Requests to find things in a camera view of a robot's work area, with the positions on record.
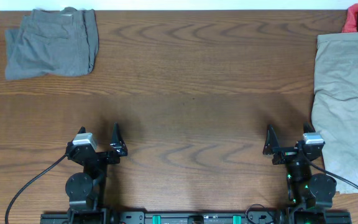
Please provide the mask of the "khaki beige shorts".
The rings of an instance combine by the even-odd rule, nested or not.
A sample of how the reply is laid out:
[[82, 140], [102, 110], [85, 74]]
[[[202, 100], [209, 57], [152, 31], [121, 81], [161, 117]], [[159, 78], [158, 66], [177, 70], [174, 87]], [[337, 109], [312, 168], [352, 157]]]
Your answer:
[[311, 121], [325, 169], [358, 185], [358, 32], [318, 36]]

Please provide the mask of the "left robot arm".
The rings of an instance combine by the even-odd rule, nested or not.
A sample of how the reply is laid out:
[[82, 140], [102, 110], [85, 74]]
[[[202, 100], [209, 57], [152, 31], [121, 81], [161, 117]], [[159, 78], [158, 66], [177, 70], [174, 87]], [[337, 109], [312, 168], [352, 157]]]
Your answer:
[[117, 123], [109, 145], [109, 151], [97, 152], [93, 134], [87, 133], [84, 127], [67, 144], [65, 155], [68, 160], [83, 166], [83, 172], [73, 174], [65, 185], [69, 197], [69, 223], [118, 222], [114, 212], [104, 208], [108, 166], [120, 163], [120, 158], [127, 156], [127, 146]]

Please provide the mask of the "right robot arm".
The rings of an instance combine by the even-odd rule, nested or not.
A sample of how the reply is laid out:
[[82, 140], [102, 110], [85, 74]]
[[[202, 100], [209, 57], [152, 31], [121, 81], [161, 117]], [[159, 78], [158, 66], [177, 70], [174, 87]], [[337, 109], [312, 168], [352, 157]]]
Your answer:
[[321, 135], [305, 124], [303, 139], [292, 147], [283, 147], [278, 142], [273, 126], [267, 126], [263, 154], [273, 156], [272, 164], [286, 167], [288, 199], [292, 203], [276, 212], [274, 223], [327, 222], [325, 212], [333, 205], [337, 183], [322, 172], [311, 172], [311, 162], [321, 156], [324, 144]]

